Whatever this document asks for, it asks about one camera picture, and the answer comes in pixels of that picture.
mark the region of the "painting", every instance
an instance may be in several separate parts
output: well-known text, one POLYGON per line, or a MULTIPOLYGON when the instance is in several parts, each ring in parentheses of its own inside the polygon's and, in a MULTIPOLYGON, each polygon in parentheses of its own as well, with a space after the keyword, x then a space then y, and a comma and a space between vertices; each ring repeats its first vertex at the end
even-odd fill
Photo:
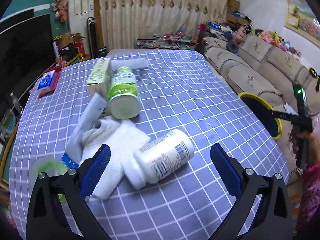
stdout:
POLYGON ((285 27, 320 48, 320 24, 305 0, 288 0, 285 27))

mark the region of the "beige sofa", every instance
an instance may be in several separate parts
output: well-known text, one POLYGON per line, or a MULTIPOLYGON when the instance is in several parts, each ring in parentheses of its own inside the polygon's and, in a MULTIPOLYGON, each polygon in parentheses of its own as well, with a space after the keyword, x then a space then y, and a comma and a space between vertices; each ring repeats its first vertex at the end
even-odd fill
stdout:
MULTIPOLYGON (((288 53, 262 39, 249 35, 240 46, 239 56, 226 50, 226 42, 205 37, 204 57, 214 72, 237 93, 250 92, 266 100, 275 110, 284 111, 288 103, 297 111, 292 83, 298 82, 306 90, 311 114, 320 111, 320 93, 316 93, 316 79, 308 69, 288 53)), ((292 125, 281 121, 282 137, 277 141, 288 161, 289 170, 296 168, 288 139, 292 125)))

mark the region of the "screw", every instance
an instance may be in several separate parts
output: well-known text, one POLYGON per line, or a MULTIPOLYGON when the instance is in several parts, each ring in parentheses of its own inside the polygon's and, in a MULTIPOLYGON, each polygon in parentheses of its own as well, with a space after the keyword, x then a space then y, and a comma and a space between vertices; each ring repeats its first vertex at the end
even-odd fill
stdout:
POLYGON ((77 170, 74 168, 68 170, 69 175, 74 175, 74 174, 76 174, 76 172, 77 172, 77 170))
POLYGON ((282 179, 282 176, 281 176, 281 174, 279 174, 279 173, 276 173, 275 176, 276 176, 277 179, 282 179))
POLYGON ((38 175, 38 178, 39 179, 43 179, 45 177, 45 173, 44 172, 41 172, 39 175, 38 175))
POLYGON ((252 175, 253 174, 253 169, 247 168, 245 169, 245 173, 248 175, 252 175))

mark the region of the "white curtain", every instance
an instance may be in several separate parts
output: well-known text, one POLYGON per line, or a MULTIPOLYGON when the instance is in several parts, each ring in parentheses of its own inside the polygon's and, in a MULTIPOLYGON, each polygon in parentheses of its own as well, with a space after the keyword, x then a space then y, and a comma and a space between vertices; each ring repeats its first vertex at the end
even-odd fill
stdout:
POLYGON ((197 36, 198 25, 225 16, 227 0, 100 0, 103 41, 108 49, 135 48, 137 38, 182 28, 197 36))

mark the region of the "wall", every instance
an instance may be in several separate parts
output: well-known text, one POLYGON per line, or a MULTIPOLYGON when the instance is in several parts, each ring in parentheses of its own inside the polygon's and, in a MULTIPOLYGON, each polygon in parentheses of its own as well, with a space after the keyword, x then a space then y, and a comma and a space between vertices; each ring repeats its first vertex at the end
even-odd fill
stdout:
POLYGON ((301 62, 320 73, 320 49, 306 38, 284 27, 287 0, 238 0, 240 11, 247 15, 260 29, 276 31, 301 51, 301 62))
POLYGON ((0 22, 15 14, 30 9, 34 10, 34 16, 50 13, 52 36, 57 36, 68 28, 66 23, 60 23, 60 20, 54 18, 54 11, 51 8, 51 3, 53 1, 54 0, 12 0, 0 22))

